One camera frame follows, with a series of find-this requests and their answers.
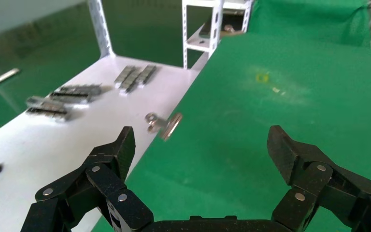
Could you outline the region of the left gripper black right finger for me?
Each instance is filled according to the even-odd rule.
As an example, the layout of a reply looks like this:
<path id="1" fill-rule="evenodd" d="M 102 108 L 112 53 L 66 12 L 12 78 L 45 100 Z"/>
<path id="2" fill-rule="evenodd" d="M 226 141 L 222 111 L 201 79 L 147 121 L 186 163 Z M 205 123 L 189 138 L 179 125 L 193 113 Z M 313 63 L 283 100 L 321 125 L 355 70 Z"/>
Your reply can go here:
<path id="1" fill-rule="evenodd" d="M 290 190 L 272 220 L 303 232 L 321 207 L 354 232 L 371 232 L 371 180 L 335 164 L 317 146 L 291 139 L 271 126 L 268 154 Z"/>

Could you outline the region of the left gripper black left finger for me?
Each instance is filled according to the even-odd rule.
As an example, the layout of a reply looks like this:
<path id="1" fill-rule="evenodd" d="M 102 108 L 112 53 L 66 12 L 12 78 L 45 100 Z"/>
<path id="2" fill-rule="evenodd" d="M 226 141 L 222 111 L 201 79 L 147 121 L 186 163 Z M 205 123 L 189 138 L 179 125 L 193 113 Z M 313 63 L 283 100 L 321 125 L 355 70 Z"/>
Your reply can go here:
<path id="1" fill-rule="evenodd" d="M 144 230 L 153 213 L 125 184 L 135 147 L 129 126 L 115 141 L 95 147 L 80 167 L 36 192 L 21 231 L 70 232 L 95 208 L 116 232 Z"/>

